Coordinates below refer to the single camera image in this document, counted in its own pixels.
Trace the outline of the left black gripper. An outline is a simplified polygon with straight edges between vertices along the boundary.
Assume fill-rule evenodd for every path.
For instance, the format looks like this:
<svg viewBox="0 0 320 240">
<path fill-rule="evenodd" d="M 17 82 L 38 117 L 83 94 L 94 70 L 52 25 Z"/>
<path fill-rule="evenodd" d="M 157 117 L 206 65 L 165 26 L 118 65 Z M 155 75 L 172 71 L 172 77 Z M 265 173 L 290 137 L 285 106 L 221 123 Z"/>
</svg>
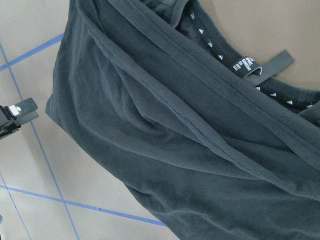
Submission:
<svg viewBox="0 0 320 240">
<path fill-rule="evenodd" d="M 21 125 L 38 118 L 37 109 L 38 106 L 31 97 L 9 107 L 0 106 L 0 138 L 8 137 L 19 131 Z"/>
</svg>

